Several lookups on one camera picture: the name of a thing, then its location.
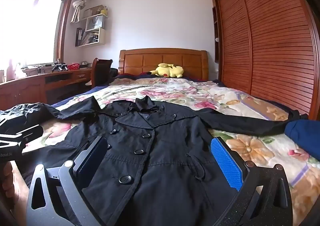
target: pikachu plush toy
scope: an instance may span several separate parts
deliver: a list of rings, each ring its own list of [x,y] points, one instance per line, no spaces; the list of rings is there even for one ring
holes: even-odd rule
[[[156,74],[159,77],[171,77],[181,78],[183,74],[183,68],[180,66],[174,66],[173,64],[160,63],[159,67],[155,71],[151,71],[151,74]]]

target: floral blanket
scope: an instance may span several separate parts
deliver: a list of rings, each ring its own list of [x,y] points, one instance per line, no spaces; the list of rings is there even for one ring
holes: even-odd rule
[[[228,115],[255,117],[268,120],[286,120],[288,114],[280,108],[250,95],[213,82],[196,83],[185,79],[116,79],[109,87],[93,94],[76,96],[62,110],[94,96],[100,107],[115,100],[130,100],[148,95],[152,100],[166,101],[188,106],[194,110],[212,108]],[[64,140],[78,121],[42,124],[44,134],[29,143],[25,151],[31,151]],[[320,194],[320,162],[300,149],[285,134],[255,137],[210,130],[212,136],[221,136],[227,145],[237,151],[244,160],[252,160],[258,166],[283,165],[290,184],[293,225],[299,225]]]

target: blue textured pad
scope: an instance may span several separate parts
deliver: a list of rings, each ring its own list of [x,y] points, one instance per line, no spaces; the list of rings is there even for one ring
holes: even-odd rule
[[[239,191],[243,183],[242,171],[216,137],[211,141],[211,152],[230,187],[236,188],[237,191]]]

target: wooden wardrobe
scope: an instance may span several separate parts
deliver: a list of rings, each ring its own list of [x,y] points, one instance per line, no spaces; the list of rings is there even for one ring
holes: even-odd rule
[[[222,82],[316,119],[320,105],[319,36],[307,3],[213,2]]]

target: black coat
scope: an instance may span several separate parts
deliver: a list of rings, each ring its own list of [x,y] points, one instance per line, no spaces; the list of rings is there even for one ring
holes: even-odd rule
[[[287,123],[227,116],[211,109],[193,111],[149,97],[116,101],[104,109],[94,97],[63,111],[36,104],[11,113],[17,108],[27,116],[28,125],[52,115],[82,120],[64,141],[27,152],[17,162],[28,185],[37,164],[61,166],[98,135],[107,139],[110,149],[83,193],[108,226],[213,225],[237,191],[211,154],[212,136],[206,127],[271,134],[284,130]],[[298,119],[299,114],[293,111],[289,118]]]

